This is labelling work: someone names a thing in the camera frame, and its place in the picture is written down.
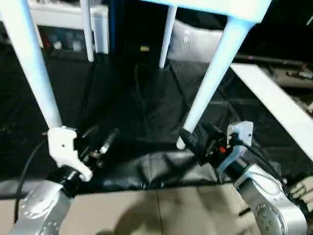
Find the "beige floor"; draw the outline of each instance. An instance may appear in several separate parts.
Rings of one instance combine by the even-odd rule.
[[[12,226],[13,201],[0,202],[0,234]],[[232,185],[78,196],[61,235],[259,235]]]

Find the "white mount bracket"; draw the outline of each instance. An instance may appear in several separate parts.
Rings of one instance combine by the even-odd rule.
[[[251,121],[240,121],[232,123],[227,127],[227,144],[229,144],[231,134],[237,133],[238,139],[242,140],[248,146],[251,146],[252,132],[253,132],[253,122]],[[246,151],[247,148],[245,146],[242,145],[234,146],[231,154],[221,163],[217,170],[219,172],[223,172],[234,160],[236,160],[238,157],[243,156]]]
[[[92,171],[78,158],[78,152],[74,149],[76,138],[76,131],[66,126],[49,129],[49,153],[58,167],[70,166],[81,173],[81,179],[84,182],[88,182],[92,178]]]

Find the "black cable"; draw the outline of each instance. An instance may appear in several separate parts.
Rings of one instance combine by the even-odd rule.
[[[99,132],[99,125],[93,125],[92,127],[88,128],[82,135],[82,138],[88,137],[90,134],[93,134],[95,132]]]
[[[30,154],[24,169],[22,171],[21,177],[20,177],[20,181],[18,184],[18,187],[16,189],[16,199],[15,199],[15,206],[14,206],[14,223],[16,223],[16,221],[19,218],[19,204],[20,204],[20,199],[21,199],[21,193],[22,193],[22,187],[26,178],[26,174],[27,174],[27,170],[29,168],[29,165],[31,164],[34,156],[36,155],[36,153],[38,152],[38,150],[40,149],[41,146],[43,146],[47,141],[42,141],[41,143],[39,143],[34,150],[32,151],[32,153]]]

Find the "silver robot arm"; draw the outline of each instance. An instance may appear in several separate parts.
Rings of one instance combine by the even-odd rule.
[[[303,212],[286,197],[280,182],[258,165],[250,165],[234,187],[253,212],[261,234],[306,234]]]
[[[44,180],[22,201],[20,216],[10,235],[57,235],[72,199],[63,185]]]
[[[233,182],[254,214],[263,235],[304,235],[307,222],[304,212],[285,195],[282,184],[258,165],[248,164],[242,156],[251,146],[253,123],[231,124],[227,134],[216,127],[203,126],[211,133],[211,144],[205,149],[186,130],[179,135],[198,158],[199,164],[210,163]]]
[[[102,146],[90,150],[75,130],[50,129],[49,151],[59,168],[22,200],[19,219],[9,235],[58,235],[77,190],[105,164],[104,155],[118,136],[119,130],[114,129]],[[80,148],[75,148],[74,141],[80,143]]]

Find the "black plastic sheet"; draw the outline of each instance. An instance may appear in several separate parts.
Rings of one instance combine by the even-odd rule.
[[[14,54],[0,61],[0,197],[14,197],[17,180],[32,149],[46,138],[47,126]],[[100,136],[119,128],[121,138],[108,151],[105,166],[81,193],[216,184],[206,164],[176,149],[207,64],[170,61],[162,70],[125,58],[97,56],[86,61],[46,57],[46,66],[64,125],[85,130],[98,124]],[[312,174],[312,162],[229,69],[204,112],[195,135],[206,142],[201,123],[223,131],[239,120],[254,122],[254,146],[283,176],[297,180]],[[255,162],[252,154],[244,156]],[[44,147],[35,157],[24,192],[56,168]]]

